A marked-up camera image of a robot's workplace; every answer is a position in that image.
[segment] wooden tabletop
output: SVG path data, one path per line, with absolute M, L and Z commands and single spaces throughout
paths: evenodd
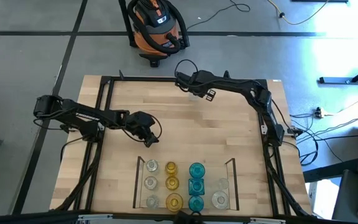
M 94 107 L 100 78 L 94 75 L 84 77 L 79 103 Z M 273 99 L 290 123 L 282 82 L 268 80 L 267 84 Z M 146 148 L 142 143 L 129 139 L 122 131 L 106 130 L 91 207 L 93 212 L 173 214 L 162 208 L 132 208 L 138 156 L 145 161 L 160 161 L 160 166 L 165 165 L 164 161 L 174 161 L 201 162 L 206 167 L 208 164 L 224 164 L 235 158 L 239 210 L 205 209 L 201 213 L 272 216 L 257 113 L 242 95 L 217 90 L 214 100 L 209 102 L 190 97 L 171 82 L 119 81 L 114 83 L 110 109 L 150 113 L 161 122 L 163 133 L 159 143 Z M 282 119 L 275 108 L 274 112 L 281 123 Z M 158 134 L 158 125 L 153 125 L 152 131 Z M 67 140 L 78 137 L 79 132 L 70 133 Z M 295 144 L 290 137 L 285 137 L 284 141 Z M 65 148 L 50 208 L 59 206 L 77 184 L 85 147 L 86 142 L 77 141 Z M 283 143 L 280 153 L 289 191 L 302 208 L 311 213 L 298 151 Z M 179 172 L 188 173 L 188 167 L 179 166 Z M 277 186 L 275 188 L 279 212 L 283 213 L 280 191 Z M 81 208 L 85 206 L 86 192 L 87 185 Z

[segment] shop vacuum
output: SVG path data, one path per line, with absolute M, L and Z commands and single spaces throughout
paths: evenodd
M 119 4 L 129 44 L 144 52 L 139 55 L 148 59 L 151 67 L 158 67 L 160 60 L 190 46 L 185 21 L 178 9 L 169 1 L 132 0 L 127 8 L 125 0 L 119 0 Z M 134 33 L 128 17 L 133 21 Z

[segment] vacuum hose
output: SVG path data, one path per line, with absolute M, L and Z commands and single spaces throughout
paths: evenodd
M 138 28 L 139 32 L 142 34 L 142 37 L 144 40 L 155 50 L 158 50 L 159 52 L 165 53 L 165 54 L 175 54 L 180 50 L 180 42 L 179 40 L 172 35 L 171 33 L 168 33 L 165 38 L 167 38 L 174 47 L 163 47 L 160 44 L 158 44 L 156 41 L 153 40 L 153 38 L 150 36 L 150 34 L 147 32 L 146 26 L 140 21 L 140 19 L 135 15 L 134 13 L 134 7 L 136 6 L 137 2 L 139 0 L 132 0 L 128 4 L 128 16 L 132 19 L 135 26 Z M 186 32 L 186 25 L 185 21 L 183 20 L 182 16 L 180 15 L 178 9 L 176 9 L 172 4 L 168 1 L 165 1 L 171 10 L 172 14 L 178 19 L 180 30 L 182 31 L 182 37 L 183 41 L 185 42 L 186 47 L 189 46 L 188 36 Z

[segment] concrete floor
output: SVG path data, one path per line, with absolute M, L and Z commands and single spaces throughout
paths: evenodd
M 241 1 L 249 13 L 228 9 L 192 31 L 324 32 L 323 37 L 216 37 L 191 36 L 191 47 L 150 68 L 148 61 L 128 46 L 127 37 L 77 37 L 67 66 L 60 96 L 77 99 L 83 75 L 172 76 L 176 63 L 188 58 L 198 68 L 217 75 L 229 70 L 234 78 L 281 79 L 291 114 L 309 113 L 317 106 L 337 112 L 358 99 L 358 86 L 319 85 L 322 76 L 358 73 L 358 1 L 329 3 L 310 21 L 290 26 L 276 17 L 267 1 Z M 288 19 L 299 21 L 321 3 L 277 1 Z M 187 26 L 211 16 L 227 1 L 172 0 Z M 0 0 L 0 30 L 72 30 L 81 0 Z M 117 1 L 89 0 L 80 31 L 124 31 Z M 0 36 L 0 215 L 11 212 L 18 185 L 32 150 L 37 127 L 32 124 L 36 97 L 51 93 L 69 37 Z M 192 72 L 192 67 L 182 66 Z M 355 118 L 358 111 L 314 121 L 318 131 Z M 298 119 L 301 124 L 306 121 Z M 358 122 L 325 136 L 356 132 Z M 23 212 L 48 210 L 59 168 L 63 132 L 49 131 Z M 330 141 L 344 161 L 357 158 L 358 139 Z M 302 154 L 314 143 L 298 145 Z M 320 143 L 319 156 L 305 170 L 339 162 Z

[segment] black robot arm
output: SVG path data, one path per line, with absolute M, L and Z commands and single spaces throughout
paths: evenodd
M 133 114 L 128 110 L 102 111 L 59 96 L 44 95 L 37 98 L 34 116 L 37 118 L 35 122 L 55 119 L 63 123 L 60 128 L 67 133 L 70 128 L 75 128 L 89 142 L 100 141 L 100 131 L 104 128 L 128 131 L 144 142 L 146 147 L 158 142 L 158 137 L 150 130 L 155 124 L 153 116 L 141 111 Z
M 212 101 L 216 94 L 216 92 L 212 90 L 213 88 L 242 94 L 248 104 L 263 116 L 267 126 L 267 142 L 273 147 L 281 146 L 284 129 L 275 119 L 272 110 L 272 94 L 258 81 L 232 79 L 228 71 L 225 72 L 223 77 L 217 77 L 211 72 L 204 70 L 193 73 L 191 77 L 182 72 L 175 72 L 175 77 L 175 85 L 182 91 L 192 93 L 201 98 L 205 96 L 209 101 Z M 273 180 L 283 192 L 295 213 L 299 216 L 309 216 L 295 201 L 289 190 L 285 187 L 285 184 L 279 178 L 270 161 L 267 147 L 264 149 L 264 157 L 267 161 L 267 172 L 272 176 Z

